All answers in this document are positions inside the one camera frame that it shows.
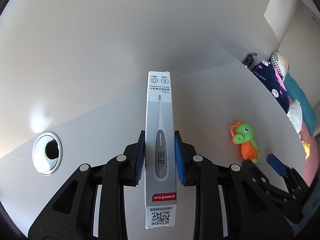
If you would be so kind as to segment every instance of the wall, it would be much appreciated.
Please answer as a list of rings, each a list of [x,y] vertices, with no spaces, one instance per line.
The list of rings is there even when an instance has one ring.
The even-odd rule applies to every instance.
[[[290,75],[314,106],[320,100],[320,19],[301,1],[279,52],[288,59]]]
[[[318,8],[316,7],[313,0],[301,0],[303,1],[317,16],[320,18],[320,12],[318,11]]]
[[[0,156],[145,88],[280,46],[269,0],[10,0],[0,16]]]
[[[264,13],[277,39],[281,42],[290,26],[299,0],[270,0]]]
[[[316,142],[317,142],[317,146],[318,146],[318,159],[320,162],[320,136],[316,137]]]
[[[315,111],[317,117],[316,128],[313,132],[313,136],[317,136],[320,134],[320,101],[313,107],[313,110]]]

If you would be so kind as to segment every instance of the thermometer box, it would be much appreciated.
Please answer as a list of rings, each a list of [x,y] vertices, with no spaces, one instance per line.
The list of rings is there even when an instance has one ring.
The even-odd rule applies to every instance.
[[[148,75],[145,153],[146,228],[174,226],[176,163],[169,72]]]

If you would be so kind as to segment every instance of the seahorse toy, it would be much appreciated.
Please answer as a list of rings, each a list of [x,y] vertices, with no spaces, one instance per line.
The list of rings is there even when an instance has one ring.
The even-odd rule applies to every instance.
[[[245,160],[257,163],[260,159],[260,148],[254,140],[253,128],[245,122],[237,122],[231,127],[232,142],[241,144],[241,154]]]

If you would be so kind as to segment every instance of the red label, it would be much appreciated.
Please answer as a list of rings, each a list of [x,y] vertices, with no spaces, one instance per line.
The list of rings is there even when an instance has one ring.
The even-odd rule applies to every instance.
[[[152,201],[168,201],[168,200],[176,200],[177,193],[157,193],[152,196]]]

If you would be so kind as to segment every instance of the plastic toy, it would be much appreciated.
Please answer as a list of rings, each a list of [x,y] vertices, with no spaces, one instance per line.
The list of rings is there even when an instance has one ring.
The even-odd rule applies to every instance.
[[[303,146],[304,151],[306,153],[306,159],[308,159],[310,156],[310,143],[307,143],[305,141],[301,141],[301,143],[302,143],[302,146]]]
[[[245,160],[251,160],[257,163],[260,159],[260,148],[254,140],[253,128],[245,122],[237,122],[231,126],[232,142],[241,144],[241,154]]]

